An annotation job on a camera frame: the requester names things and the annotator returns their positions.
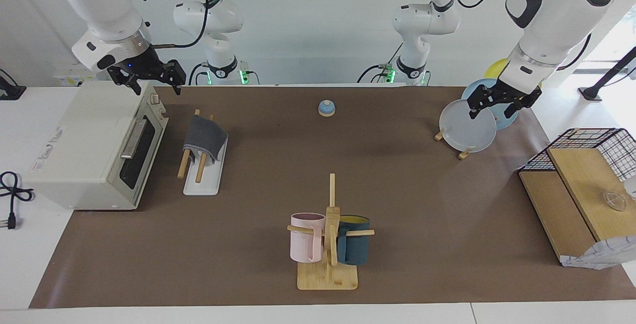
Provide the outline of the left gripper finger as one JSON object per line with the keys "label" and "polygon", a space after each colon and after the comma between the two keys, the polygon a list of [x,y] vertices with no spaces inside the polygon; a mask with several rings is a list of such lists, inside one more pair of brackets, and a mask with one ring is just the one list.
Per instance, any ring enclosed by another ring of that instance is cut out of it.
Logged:
{"label": "left gripper finger", "polygon": [[469,95],[469,116],[470,118],[477,118],[480,111],[487,107],[495,106],[496,104],[498,103],[493,103],[490,100],[490,88],[485,85],[478,85]]}
{"label": "left gripper finger", "polygon": [[530,94],[514,95],[510,105],[504,111],[504,116],[512,117],[521,109],[532,107],[541,94],[541,88],[535,88]]}

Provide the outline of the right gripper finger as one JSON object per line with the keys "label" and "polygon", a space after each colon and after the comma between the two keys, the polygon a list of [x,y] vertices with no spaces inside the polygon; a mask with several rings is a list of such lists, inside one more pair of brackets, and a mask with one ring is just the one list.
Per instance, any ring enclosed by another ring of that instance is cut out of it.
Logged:
{"label": "right gripper finger", "polygon": [[187,76],[177,59],[172,59],[162,66],[161,82],[172,87],[175,95],[181,95],[182,86],[186,83]]}
{"label": "right gripper finger", "polygon": [[122,85],[131,89],[136,95],[141,95],[141,86],[138,83],[138,76],[135,74],[126,75],[120,67],[110,66],[107,68],[110,78],[116,85]]}

